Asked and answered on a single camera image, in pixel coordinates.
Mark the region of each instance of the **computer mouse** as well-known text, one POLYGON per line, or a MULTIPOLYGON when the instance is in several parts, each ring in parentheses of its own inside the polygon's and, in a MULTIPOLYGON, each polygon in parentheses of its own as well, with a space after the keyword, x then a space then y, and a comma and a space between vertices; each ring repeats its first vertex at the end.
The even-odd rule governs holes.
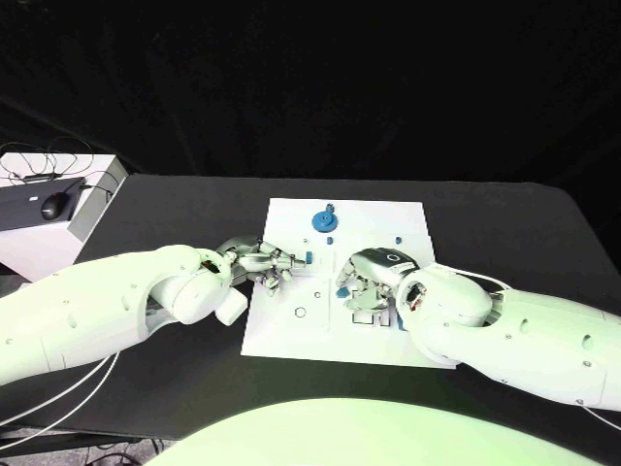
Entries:
POLYGON ((59 217, 63 212, 63 208, 66 207, 71 200, 71 196, 65 192, 55 192, 45 202, 42 203, 40 213, 42 217, 46 220, 53 220, 59 217))

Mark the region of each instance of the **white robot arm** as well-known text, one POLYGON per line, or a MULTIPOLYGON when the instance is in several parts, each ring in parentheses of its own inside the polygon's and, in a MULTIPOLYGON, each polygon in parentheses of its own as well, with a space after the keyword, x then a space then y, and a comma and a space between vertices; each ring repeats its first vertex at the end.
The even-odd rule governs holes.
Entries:
POLYGON ((463 362, 559 403, 621 411, 620 316, 516 289, 488 293, 454 269, 419 269, 398 250, 353 254, 337 285, 349 280, 362 292, 347 307, 379 313, 395 298, 414 343, 432 360, 463 362))
POLYGON ((218 251, 167 246, 72 265, 0 299, 0 385, 94 362, 210 312, 231 325, 248 308, 232 285, 251 278, 272 294, 278 275, 290 280, 304 266, 255 237, 218 251))

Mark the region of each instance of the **white board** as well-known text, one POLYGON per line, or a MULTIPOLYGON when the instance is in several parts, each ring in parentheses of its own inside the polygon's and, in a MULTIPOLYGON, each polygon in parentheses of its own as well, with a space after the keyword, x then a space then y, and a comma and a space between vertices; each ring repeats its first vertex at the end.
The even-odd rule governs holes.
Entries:
POLYGON ((271 199, 264 240, 313 264, 294 272, 269 297, 255 286, 242 354, 324 361, 445 367, 412 344, 391 309, 354 313, 336 296, 336 277, 350 255, 365 248, 393 248, 424 267, 434 260, 422 204, 414 202, 271 199), (339 226, 313 229, 311 218, 334 205, 339 226))

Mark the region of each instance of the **black laptop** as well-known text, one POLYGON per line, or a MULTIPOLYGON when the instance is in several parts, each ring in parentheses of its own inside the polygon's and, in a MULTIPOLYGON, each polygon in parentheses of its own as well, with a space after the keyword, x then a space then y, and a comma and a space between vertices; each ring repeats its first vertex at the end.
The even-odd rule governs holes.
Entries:
POLYGON ((71 220, 82 185, 84 177, 1 187, 0 231, 71 220), (46 220, 40 206, 55 192, 65 192, 71 200, 62 214, 53 220, 46 220))

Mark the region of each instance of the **black tabletop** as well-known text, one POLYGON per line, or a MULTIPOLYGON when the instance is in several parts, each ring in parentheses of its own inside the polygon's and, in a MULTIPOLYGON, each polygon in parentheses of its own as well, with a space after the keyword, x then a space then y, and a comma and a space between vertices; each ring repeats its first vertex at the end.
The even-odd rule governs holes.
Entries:
MULTIPOLYGON (((137 175, 120 189, 78 261, 173 244, 210 249, 232 236, 262 234, 271 197, 419 201, 441 263, 621 316, 621 277, 584 215, 563 191, 530 183, 137 175)), ((241 289, 249 294, 252 284, 241 289)), ((195 325, 164 327, 121 353, 99 393, 62 426, 177 439, 274 403, 372 398, 486 419, 601 462, 621 464, 621 433, 581 408, 494 383, 463 365, 450 371, 242 356, 245 322, 242 316, 226 327, 210 315, 195 325)), ((0 418, 53 395, 85 370, 73 368, 0 388, 0 418)), ((92 386, 24 423, 49 424, 92 386)), ((621 425, 621 414, 602 413, 621 425)))

